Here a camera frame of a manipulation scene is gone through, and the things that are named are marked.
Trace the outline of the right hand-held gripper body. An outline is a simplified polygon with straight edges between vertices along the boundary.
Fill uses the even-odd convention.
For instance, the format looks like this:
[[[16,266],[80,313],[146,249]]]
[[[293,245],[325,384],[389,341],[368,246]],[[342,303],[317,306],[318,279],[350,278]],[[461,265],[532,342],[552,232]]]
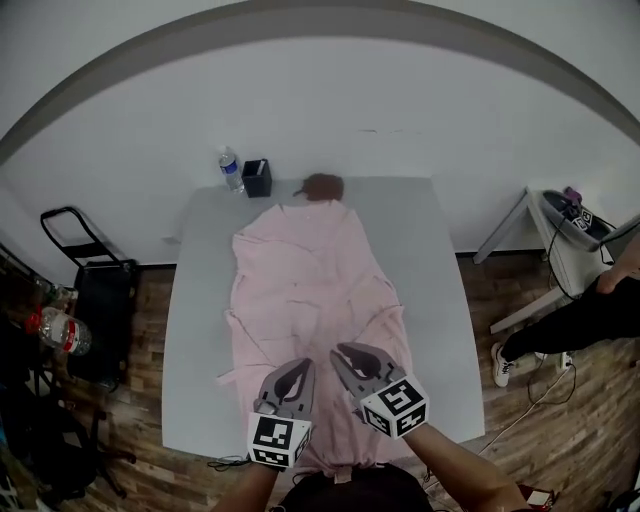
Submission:
[[[428,421],[429,397],[414,375],[406,375],[362,398],[359,409],[366,424],[398,440]]]

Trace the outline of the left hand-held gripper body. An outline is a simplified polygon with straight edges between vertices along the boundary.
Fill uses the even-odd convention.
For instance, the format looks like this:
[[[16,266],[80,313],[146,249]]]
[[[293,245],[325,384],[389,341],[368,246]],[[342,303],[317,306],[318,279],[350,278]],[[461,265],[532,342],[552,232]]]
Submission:
[[[254,463],[278,471],[293,468],[311,439],[312,422],[258,401],[249,415],[247,447]]]

